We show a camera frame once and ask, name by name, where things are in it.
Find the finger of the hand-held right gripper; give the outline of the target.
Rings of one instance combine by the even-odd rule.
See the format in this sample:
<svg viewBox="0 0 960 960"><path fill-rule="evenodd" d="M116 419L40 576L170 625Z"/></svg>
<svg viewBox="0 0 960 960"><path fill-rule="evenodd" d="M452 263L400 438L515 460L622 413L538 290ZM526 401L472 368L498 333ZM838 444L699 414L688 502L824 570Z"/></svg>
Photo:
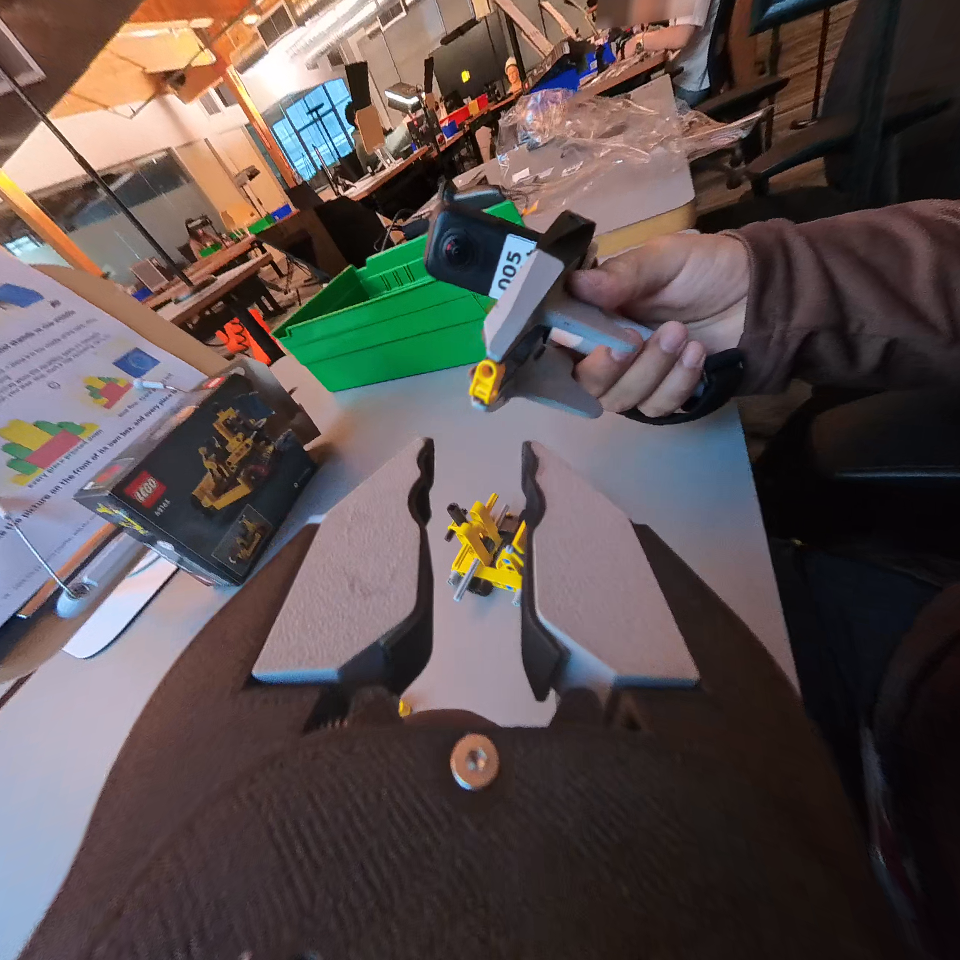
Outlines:
<svg viewBox="0 0 960 960"><path fill-rule="evenodd" d="M505 375L496 398L487 404L496 412L508 402L527 400L581 418L598 419L604 408L574 376L574 357L551 341L522 343L502 361Z"/></svg>
<svg viewBox="0 0 960 960"><path fill-rule="evenodd" d="M486 316L485 357L504 363L531 329L544 300L565 271L564 262L550 253L530 253Z"/></svg>

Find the hanging ceiling light panel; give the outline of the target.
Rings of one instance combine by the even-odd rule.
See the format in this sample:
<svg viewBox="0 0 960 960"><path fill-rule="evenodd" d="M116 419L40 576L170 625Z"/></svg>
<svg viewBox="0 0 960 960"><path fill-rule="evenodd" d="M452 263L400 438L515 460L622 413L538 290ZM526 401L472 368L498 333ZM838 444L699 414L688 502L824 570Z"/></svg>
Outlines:
<svg viewBox="0 0 960 960"><path fill-rule="evenodd" d="M27 88L45 80L42 67L1 20L1 96L14 93L14 85Z"/></svg>

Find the clear plastic bags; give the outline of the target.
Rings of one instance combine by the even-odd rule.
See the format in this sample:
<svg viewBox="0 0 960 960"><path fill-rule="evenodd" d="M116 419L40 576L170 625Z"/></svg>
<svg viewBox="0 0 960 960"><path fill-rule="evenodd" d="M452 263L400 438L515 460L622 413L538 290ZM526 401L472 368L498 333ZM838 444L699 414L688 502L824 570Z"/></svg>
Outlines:
<svg viewBox="0 0 960 960"><path fill-rule="evenodd" d="M540 90L501 119L490 181L528 205L574 209L593 190L611 199L675 176L688 181L684 141L667 76L614 97Z"/></svg>

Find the black computer monitor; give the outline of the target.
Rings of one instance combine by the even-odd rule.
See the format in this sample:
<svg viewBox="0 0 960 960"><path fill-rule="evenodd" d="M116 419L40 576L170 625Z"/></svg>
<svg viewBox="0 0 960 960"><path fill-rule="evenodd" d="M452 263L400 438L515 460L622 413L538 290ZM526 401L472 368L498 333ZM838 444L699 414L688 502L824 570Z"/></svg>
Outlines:
<svg viewBox="0 0 960 960"><path fill-rule="evenodd" d="M429 54L433 76L443 98L476 99L499 83L505 57L498 54L488 18L462 24L453 38Z"/></svg>

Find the brown document holder board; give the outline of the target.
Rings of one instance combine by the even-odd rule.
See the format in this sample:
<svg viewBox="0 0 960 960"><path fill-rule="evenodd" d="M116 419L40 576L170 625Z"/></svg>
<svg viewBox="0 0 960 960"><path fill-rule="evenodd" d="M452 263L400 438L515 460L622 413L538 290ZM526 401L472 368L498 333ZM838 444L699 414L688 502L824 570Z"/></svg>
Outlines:
<svg viewBox="0 0 960 960"><path fill-rule="evenodd" d="M216 350L198 342L147 306L135 302L114 282L70 267L39 265L36 269L90 305L114 317L142 339L194 368L198 372L197 378L212 377L227 366L227 359ZM145 553L146 550L140 547L125 564L115 566L107 577L106 585L93 592L92 599L86 602L78 615L62 618L55 611L55 603L50 602L33 617L2 627L3 700L12 698L28 677L73 642L74 636L86 628L91 618L97 617L99 608L120 586L123 578L135 569L137 561Z"/></svg>

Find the thin black pole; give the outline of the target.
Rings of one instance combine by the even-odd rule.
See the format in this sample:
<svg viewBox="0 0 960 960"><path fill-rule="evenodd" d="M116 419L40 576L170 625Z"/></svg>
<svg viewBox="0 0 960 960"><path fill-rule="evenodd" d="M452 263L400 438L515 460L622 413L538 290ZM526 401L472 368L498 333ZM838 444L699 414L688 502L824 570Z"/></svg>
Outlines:
<svg viewBox="0 0 960 960"><path fill-rule="evenodd" d="M176 303L187 301L193 296L198 296L201 291L210 289L216 282L215 276L207 276L201 279L192 279L185 271L174 261L167 253L160 242L150 234L146 226L138 220L138 217L130 210L126 204L117 196L114 188L110 186L99 174L96 169L76 150L68 139L57 129L54 123L43 113L40 108L31 100L15 77L13 77L4 67L1 67L1 79L7 83L14 95L29 110L31 115L54 137L54 139L67 151L74 162L78 164L83 173L87 174L102 193L108 197L114 206L121 212L138 234L150 245L154 252L166 263L174 272L175 277L185 285L187 293L174 297Z"/></svg>

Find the dark swivel chair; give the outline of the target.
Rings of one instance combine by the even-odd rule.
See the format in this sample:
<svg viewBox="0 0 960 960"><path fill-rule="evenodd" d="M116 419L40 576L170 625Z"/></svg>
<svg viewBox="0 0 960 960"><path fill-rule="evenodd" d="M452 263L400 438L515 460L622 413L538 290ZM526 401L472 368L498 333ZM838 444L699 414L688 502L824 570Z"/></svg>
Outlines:
<svg viewBox="0 0 960 960"><path fill-rule="evenodd" d="M761 76L703 105L715 119L762 109L747 138L694 163L699 215L745 213L803 188L829 204L898 200L899 140L916 96L897 90L903 2L754 2L769 37Z"/></svg>

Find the printed instruction sheet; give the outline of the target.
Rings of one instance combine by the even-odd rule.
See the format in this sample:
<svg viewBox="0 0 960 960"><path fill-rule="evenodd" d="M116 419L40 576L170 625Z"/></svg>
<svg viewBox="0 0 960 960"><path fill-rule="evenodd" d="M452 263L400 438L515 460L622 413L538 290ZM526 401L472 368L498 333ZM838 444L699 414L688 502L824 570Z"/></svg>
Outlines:
<svg viewBox="0 0 960 960"><path fill-rule="evenodd" d="M202 368L39 267L2 253L1 621L70 579L113 532L75 500L173 410Z"/></svg>

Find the black office chair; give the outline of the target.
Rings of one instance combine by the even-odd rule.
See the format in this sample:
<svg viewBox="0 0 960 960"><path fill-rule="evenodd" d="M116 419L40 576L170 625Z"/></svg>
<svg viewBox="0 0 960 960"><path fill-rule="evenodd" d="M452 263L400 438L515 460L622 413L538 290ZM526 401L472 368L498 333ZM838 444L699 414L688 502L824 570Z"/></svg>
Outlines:
<svg viewBox="0 0 960 960"><path fill-rule="evenodd" d="M958 582L958 386L816 388L752 475L772 538Z"/></svg>

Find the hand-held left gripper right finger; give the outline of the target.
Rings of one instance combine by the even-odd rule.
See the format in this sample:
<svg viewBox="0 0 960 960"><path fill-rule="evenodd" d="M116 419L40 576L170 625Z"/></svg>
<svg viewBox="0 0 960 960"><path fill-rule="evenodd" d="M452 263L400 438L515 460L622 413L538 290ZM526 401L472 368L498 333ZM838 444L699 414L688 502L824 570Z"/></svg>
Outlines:
<svg viewBox="0 0 960 960"><path fill-rule="evenodd" d="M537 701L691 690L700 672L629 515L557 453L521 450L521 659Z"/></svg>

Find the yellow lego vehicle model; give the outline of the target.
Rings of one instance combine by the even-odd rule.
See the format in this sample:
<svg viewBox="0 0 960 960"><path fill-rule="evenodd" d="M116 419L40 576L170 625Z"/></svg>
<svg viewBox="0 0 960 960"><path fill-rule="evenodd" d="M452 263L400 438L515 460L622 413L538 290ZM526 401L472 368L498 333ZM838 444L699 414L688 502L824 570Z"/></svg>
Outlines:
<svg viewBox="0 0 960 960"><path fill-rule="evenodd" d="M459 545L447 584L455 602L468 594L480 597L494 592L509 594L515 607L522 605L526 564L525 513L516 513L497 493L477 500L469 508L447 506L449 524L444 539Z"/></svg>

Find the wooden workbench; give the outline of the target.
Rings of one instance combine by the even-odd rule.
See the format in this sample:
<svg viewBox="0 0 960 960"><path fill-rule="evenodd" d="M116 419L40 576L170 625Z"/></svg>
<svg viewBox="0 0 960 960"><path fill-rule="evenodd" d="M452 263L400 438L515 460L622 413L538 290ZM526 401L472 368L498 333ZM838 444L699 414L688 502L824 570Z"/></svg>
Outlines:
<svg viewBox="0 0 960 960"><path fill-rule="evenodd" d="M277 282L286 280L283 256L248 237L238 246L215 253L206 263L186 272L191 286L172 283L163 292L147 297L144 305L201 342L213 341L233 320L257 310L264 320L282 315Z"/></svg>

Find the stacked green plastic bins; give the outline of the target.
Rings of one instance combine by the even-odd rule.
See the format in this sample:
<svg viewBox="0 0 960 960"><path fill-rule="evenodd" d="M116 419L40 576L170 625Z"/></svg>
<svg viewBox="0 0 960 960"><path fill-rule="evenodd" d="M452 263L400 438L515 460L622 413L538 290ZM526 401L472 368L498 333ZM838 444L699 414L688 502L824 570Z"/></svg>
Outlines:
<svg viewBox="0 0 960 960"><path fill-rule="evenodd" d="M495 301L434 279L425 255L420 236L346 267L273 337L331 392L474 365Z"/></svg>

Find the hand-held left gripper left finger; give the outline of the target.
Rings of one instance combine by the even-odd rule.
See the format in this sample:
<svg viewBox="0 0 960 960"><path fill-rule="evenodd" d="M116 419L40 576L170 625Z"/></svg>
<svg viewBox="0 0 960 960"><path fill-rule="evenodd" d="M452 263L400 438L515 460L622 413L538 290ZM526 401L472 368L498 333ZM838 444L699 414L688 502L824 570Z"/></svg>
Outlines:
<svg viewBox="0 0 960 960"><path fill-rule="evenodd" d="M318 523L251 676L402 694L433 650L435 444L416 438Z"/></svg>

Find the yellow lego connector piece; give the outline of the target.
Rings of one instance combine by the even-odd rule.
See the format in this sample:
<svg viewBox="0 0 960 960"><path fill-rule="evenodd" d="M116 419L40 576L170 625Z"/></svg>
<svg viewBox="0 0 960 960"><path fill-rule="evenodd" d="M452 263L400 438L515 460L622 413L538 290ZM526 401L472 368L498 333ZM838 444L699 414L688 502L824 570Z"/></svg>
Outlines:
<svg viewBox="0 0 960 960"><path fill-rule="evenodd" d="M505 364L491 358L474 366L467 394L475 408L491 411L497 406L505 374Z"/></svg>

